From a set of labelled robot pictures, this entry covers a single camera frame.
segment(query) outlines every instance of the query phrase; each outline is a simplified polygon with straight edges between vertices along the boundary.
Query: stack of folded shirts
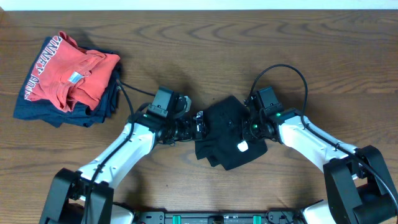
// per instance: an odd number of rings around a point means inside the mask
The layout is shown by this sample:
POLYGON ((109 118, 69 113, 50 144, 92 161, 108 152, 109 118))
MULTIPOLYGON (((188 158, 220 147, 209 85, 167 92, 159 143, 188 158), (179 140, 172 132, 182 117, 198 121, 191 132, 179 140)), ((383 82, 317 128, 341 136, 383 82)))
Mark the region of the stack of folded shirts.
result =
POLYGON ((47 37, 19 92, 14 117, 90 127, 116 109, 121 67, 110 51, 78 47, 64 32, 47 37))

